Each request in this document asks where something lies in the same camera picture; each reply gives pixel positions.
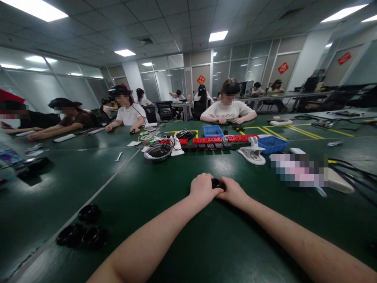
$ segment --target blue plastic basket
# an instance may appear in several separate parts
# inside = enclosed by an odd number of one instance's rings
[[[215,138],[218,136],[222,138],[224,136],[220,126],[204,126],[203,129],[205,138]]]
[[[275,136],[258,139],[258,145],[265,148],[265,150],[262,151],[262,154],[270,154],[278,151],[283,151],[288,144],[289,141],[282,140],[281,138],[277,138]]]

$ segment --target white clip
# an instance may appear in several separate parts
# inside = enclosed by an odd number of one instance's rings
[[[264,165],[266,163],[266,159],[260,155],[262,151],[265,149],[258,146],[258,139],[257,137],[249,137],[249,142],[251,146],[249,147],[241,147],[237,150],[247,161],[255,165]]]

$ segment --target green table surface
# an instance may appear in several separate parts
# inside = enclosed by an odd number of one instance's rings
[[[309,121],[294,121],[289,127],[270,127],[259,116],[244,123],[244,134],[275,134],[309,154],[328,154],[375,172],[376,131],[363,126],[357,132],[315,128]],[[165,132],[187,128],[198,130],[201,121],[167,123]],[[222,125],[237,134],[231,125]],[[357,125],[341,122],[335,128]],[[26,138],[1,140],[19,153],[33,146]],[[254,199],[271,207],[312,232],[329,240],[371,268],[377,258],[368,248],[376,240],[376,208],[359,193],[345,195],[325,188],[322,198],[313,188],[289,188],[278,181],[268,165],[248,163],[236,151],[189,152],[154,164],[138,149],[126,147],[137,135],[128,127],[112,133],[46,146],[43,155],[53,163],[34,183],[15,177],[12,169],[0,171],[9,181],[0,187],[0,271],[2,279],[19,282],[85,282],[102,261],[144,223],[186,197],[191,180],[202,172],[234,178]],[[337,147],[328,142],[342,140]],[[115,163],[122,151],[121,162]],[[109,241],[96,252],[60,247],[49,239],[113,175],[115,177],[94,198],[102,217],[97,225],[109,231]],[[372,199],[377,196],[365,191]],[[30,265],[23,270],[23,265]],[[305,272],[250,217],[220,200],[214,200],[196,215],[178,235],[150,282],[308,282]]]

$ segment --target wrench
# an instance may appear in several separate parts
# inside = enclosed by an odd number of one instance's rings
[[[117,159],[115,162],[119,162],[119,158],[121,157],[122,154],[123,154],[123,153],[119,153],[119,155],[118,155],[118,159]]]

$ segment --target ceiling light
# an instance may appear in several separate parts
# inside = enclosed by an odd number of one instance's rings
[[[33,15],[46,22],[52,22],[68,15],[42,0],[0,0],[21,11]]]
[[[31,57],[28,57],[28,58],[25,58],[26,60],[29,60],[29,61],[34,61],[34,62],[38,62],[38,63],[45,63],[45,60],[43,59],[43,57],[41,56],[31,56]],[[46,58],[47,62],[49,63],[54,63],[56,62],[55,59],[51,59],[51,58]]]
[[[128,49],[124,49],[124,50],[119,50],[119,51],[114,51],[116,54],[119,54],[123,57],[127,57],[127,56],[133,56],[133,55],[136,55],[134,52],[128,50]]]
[[[341,18],[344,18],[358,10],[360,10],[361,8],[364,8],[365,6],[367,6],[368,4],[365,4],[365,5],[360,5],[360,6],[355,6],[355,7],[350,7],[350,8],[345,8],[339,12],[337,12],[336,14],[333,14],[332,16],[328,17],[327,19],[324,19],[323,21],[321,22],[330,22],[330,21],[333,21],[333,20],[340,20]]]
[[[37,72],[48,71],[48,69],[42,69],[42,68],[29,68],[27,70],[29,70],[29,71],[37,71]]]
[[[223,40],[227,36],[228,31],[221,31],[218,33],[211,33],[209,36],[209,42]]]
[[[370,22],[370,21],[373,21],[373,20],[377,20],[377,15],[375,15],[375,16],[373,16],[373,17],[371,17],[371,18],[368,18],[368,19],[366,19],[366,20],[363,20],[363,21],[361,21],[361,22]]]
[[[0,64],[1,67],[3,68],[9,68],[9,69],[22,69],[22,66],[17,66],[17,65],[9,65],[9,64]]]

